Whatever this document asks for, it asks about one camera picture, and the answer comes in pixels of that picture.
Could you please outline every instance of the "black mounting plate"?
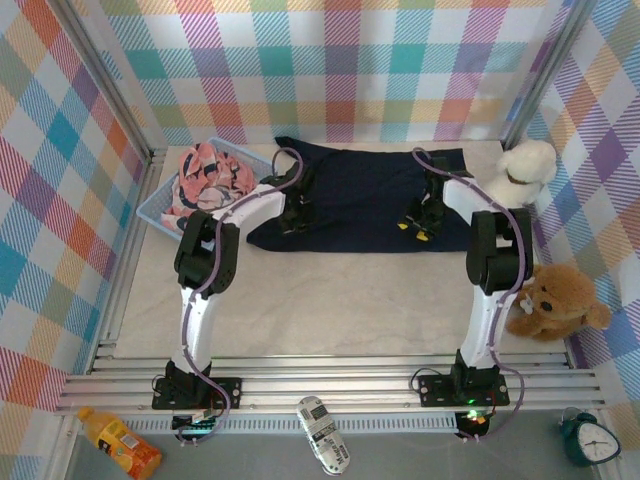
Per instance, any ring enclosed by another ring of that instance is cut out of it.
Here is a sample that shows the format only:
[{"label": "black mounting plate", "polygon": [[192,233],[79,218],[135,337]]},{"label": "black mounting plate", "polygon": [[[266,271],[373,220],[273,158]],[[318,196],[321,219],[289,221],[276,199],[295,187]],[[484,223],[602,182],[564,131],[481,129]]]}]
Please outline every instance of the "black mounting plate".
[{"label": "black mounting plate", "polygon": [[[242,397],[241,378],[212,377],[211,380],[216,382],[224,389],[225,392],[227,392],[227,395],[229,395],[229,398],[231,399],[232,409],[240,407],[240,399]],[[206,398],[200,403],[194,403],[192,396],[185,395],[183,391],[176,388],[173,383],[165,377],[159,378],[155,382],[154,390],[155,393],[153,395],[153,400],[151,401],[151,408],[153,410],[199,410],[212,407],[210,401],[208,401]],[[224,399],[219,393],[217,393],[217,391],[213,391],[215,392],[215,394],[213,395],[213,408],[224,408]]]},{"label": "black mounting plate", "polygon": [[421,375],[418,391],[422,407],[498,407],[509,405],[509,391],[504,376],[500,375],[494,387],[465,389],[465,398],[454,394],[454,382],[450,375]]}]

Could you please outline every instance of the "stuffed animal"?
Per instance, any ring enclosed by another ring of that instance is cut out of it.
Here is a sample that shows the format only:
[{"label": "stuffed animal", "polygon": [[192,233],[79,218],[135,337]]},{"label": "stuffed animal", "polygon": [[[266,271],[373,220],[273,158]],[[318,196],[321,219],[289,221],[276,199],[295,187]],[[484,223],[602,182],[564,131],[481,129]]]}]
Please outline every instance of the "stuffed animal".
[{"label": "stuffed animal", "polygon": [[547,142],[527,140],[504,152],[497,170],[484,190],[502,206],[519,208],[533,203],[556,176],[556,151]]},{"label": "stuffed animal", "polygon": [[596,287],[584,273],[568,265],[536,266],[533,283],[525,285],[515,304],[524,315],[511,319],[507,331],[520,337],[551,341],[585,325],[605,329],[611,312],[596,298]]}]

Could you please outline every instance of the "brown teddy bear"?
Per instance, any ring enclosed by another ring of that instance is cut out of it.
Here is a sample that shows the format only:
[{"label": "brown teddy bear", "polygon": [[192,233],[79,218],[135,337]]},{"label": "brown teddy bear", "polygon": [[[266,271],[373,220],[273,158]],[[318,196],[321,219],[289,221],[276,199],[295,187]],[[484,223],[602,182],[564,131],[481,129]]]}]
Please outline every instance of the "brown teddy bear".
[{"label": "brown teddy bear", "polygon": [[507,331],[543,342],[564,338],[589,325],[605,329],[611,312],[596,298],[596,288],[584,273],[568,265],[536,266],[534,281],[525,285],[515,304],[525,314],[511,319]]}]

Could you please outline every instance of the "white fabric surface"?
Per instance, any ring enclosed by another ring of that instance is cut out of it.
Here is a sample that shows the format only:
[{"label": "white fabric surface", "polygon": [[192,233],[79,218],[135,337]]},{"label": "white fabric surface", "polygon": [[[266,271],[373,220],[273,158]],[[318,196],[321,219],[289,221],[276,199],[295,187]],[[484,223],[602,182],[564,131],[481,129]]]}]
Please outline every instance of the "white fabric surface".
[{"label": "white fabric surface", "polygon": [[[340,148],[407,151],[416,144]],[[423,142],[463,147],[468,169],[487,181],[498,142]],[[275,145],[251,146],[264,156]],[[163,178],[181,148],[169,149]],[[117,357],[168,357],[178,345],[177,242],[149,227],[129,296]],[[236,278],[215,317],[216,356],[450,354],[466,335],[472,304],[464,253],[272,253],[242,244]],[[505,332],[509,353],[564,352]]]}]

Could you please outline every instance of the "yellow bottle cap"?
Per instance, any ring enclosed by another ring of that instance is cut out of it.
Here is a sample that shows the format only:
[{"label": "yellow bottle cap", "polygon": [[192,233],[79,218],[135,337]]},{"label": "yellow bottle cap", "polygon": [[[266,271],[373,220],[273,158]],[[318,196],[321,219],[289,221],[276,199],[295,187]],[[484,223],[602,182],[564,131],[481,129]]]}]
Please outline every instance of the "yellow bottle cap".
[{"label": "yellow bottle cap", "polygon": [[95,412],[95,410],[91,407],[82,407],[78,410],[78,413],[76,413],[76,417],[78,417],[81,422],[84,422],[87,418],[93,415],[93,412]]}]

